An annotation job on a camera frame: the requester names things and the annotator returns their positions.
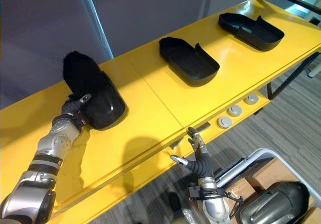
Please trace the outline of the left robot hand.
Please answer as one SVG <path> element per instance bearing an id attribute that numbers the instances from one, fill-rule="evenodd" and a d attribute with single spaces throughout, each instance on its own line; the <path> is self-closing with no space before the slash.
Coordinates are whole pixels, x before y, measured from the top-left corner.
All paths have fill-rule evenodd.
<path id="1" fill-rule="evenodd" d="M 77 98 L 75 94 L 70 94 L 61 108 L 61 114 L 74 117 L 79 113 L 81 107 L 86 105 L 91 98 L 91 94 L 85 94 L 80 98 Z"/>

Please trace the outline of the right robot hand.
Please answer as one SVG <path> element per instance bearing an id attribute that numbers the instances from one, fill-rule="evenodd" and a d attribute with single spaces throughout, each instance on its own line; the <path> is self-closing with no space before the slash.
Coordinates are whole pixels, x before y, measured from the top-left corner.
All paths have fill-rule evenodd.
<path id="1" fill-rule="evenodd" d="M 196 160 L 187 160 L 178 155 L 170 155 L 170 158 L 176 163 L 191 170 L 199 178 L 213 178 L 213 164 L 203 138 L 200 133 L 192 127 L 188 127 L 187 134 L 189 136 L 188 141 L 194 149 Z"/>

